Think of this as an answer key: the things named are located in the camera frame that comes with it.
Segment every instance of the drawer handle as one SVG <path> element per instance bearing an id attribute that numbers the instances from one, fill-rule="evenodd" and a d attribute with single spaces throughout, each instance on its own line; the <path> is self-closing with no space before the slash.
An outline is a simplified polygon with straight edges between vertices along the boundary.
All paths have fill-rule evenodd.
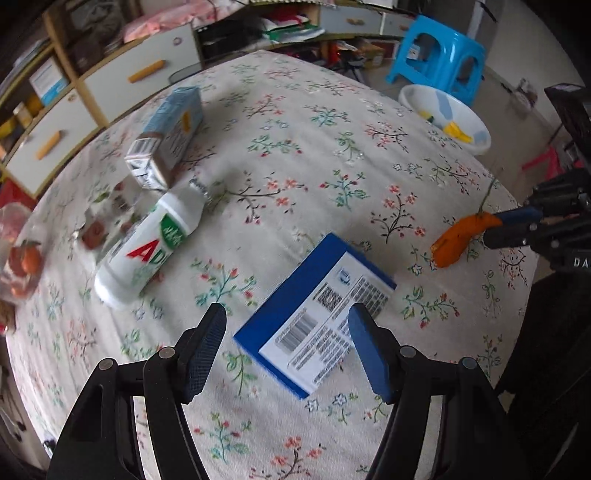
<path id="1" fill-rule="evenodd" d="M 166 62 L 164 60 L 155 61 L 152 65 L 148 65 L 146 68 L 135 72 L 131 77 L 128 77 L 127 80 L 129 83 L 139 82 L 140 80 L 149 77 L 153 73 L 162 70 L 165 65 Z"/>
<path id="2" fill-rule="evenodd" d="M 58 130 L 54 133 L 51 138 L 47 141 L 45 145 L 43 145 L 39 150 L 37 150 L 37 160 L 41 160 L 45 157 L 53 148 L 59 143 L 61 140 L 61 130 Z"/>
<path id="3" fill-rule="evenodd" d="M 365 20 L 361 20 L 360 18 L 348 18 L 347 23 L 351 25 L 365 25 Z"/>

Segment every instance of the wall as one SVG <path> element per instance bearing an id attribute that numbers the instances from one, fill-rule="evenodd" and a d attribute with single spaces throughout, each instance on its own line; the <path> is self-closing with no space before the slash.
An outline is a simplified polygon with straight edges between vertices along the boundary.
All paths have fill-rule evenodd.
<path id="1" fill-rule="evenodd" d="M 512 87 L 527 78 L 538 91 L 536 110 L 553 128 L 560 119 L 544 88 L 559 82 L 584 84 L 558 40 L 521 0 L 505 0 L 486 66 Z"/>

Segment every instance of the plastic bucket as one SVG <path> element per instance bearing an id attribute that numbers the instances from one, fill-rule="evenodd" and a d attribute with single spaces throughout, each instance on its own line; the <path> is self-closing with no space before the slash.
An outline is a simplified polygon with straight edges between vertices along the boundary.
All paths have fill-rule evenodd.
<path id="1" fill-rule="evenodd" d="M 454 140 L 472 155 L 484 155 L 491 147 L 491 134 L 477 114 L 457 98 L 427 85 L 406 85 L 400 90 L 398 101 L 415 112 L 433 116 L 433 125 L 443 129 L 449 122 L 456 125 L 472 142 Z"/>

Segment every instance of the tablecloth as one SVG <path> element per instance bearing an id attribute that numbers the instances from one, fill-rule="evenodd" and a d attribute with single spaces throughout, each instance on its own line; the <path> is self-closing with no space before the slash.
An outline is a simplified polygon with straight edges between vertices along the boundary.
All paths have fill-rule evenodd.
<path id="1" fill-rule="evenodd" d="M 175 344 L 216 301 L 226 307 L 228 330 L 203 393 L 185 408 L 211 478 L 363 478 L 391 407 L 371 391 L 356 353 L 300 401 L 232 335 L 335 232 L 398 284 L 380 325 L 428 357 L 476 358 L 495 383 L 519 333 L 537 257 L 528 248 L 489 250 L 476 238 L 457 264 L 436 268 L 431 243 L 477 210 L 491 174 L 367 86 L 264 51 L 181 85 L 200 86 L 205 118 L 181 178 L 198 178 L 213 199 L 140 299 L 120 312 L 102 304 L 72 232 L 88 204 L 128 174 L 123 157 L 170 89 L 87 145 L 33 214 L 53 240 L 39 289 L 17 309 L 8 339 L 33 425 L 41 437 L 57 437 L 100 359 L 147 358 Z M 495 183 L 485 209 L 515 205 Z M 136 407 L 145 470 L 158 478 L 145 409 L 141 401 Z M 434 398 L 417 478 L 430 471 L 438 408 Z"/>

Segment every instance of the drawer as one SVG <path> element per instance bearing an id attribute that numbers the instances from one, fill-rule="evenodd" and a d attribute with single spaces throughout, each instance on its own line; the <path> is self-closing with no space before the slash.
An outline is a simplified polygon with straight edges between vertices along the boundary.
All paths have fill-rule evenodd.
<path id="1" fill-rule="evenodd" d="M 82 103 L 78 92 L 73 89 L 33 128 L 27 139 L 14 152 L 6 169 L 21 186 L 36 196 L 71 151 L 79 147 L 80 143 L 97 129 L 98 125 Z M 38 152 L 58 132 L 59 141 L 38 160 Z"/>
<path id="2" fill-rule="evenodd" d="M 320 28 L 326 33 L 345 33 L 356 35 L 379 35 L 382 14 L 368 8 L 322 7 Z"/>
<path id="3" fill-rule="evenodd" d="M 85 84 L 110 122 L 169 85 L 173 73 L 199 63 L 191 25 L 183 25 L 144 40 L 96 72 Z M 160 68 L 134 83 L 130 77 L 151 66 Z"/>
<path id="4" fill-rule="evenodd" d="M 406 15 L 384 13 L 384 26 L 380 35 L 391 35 L 393 37 L 404 37 L 414 22 L 414 18 Z"/>

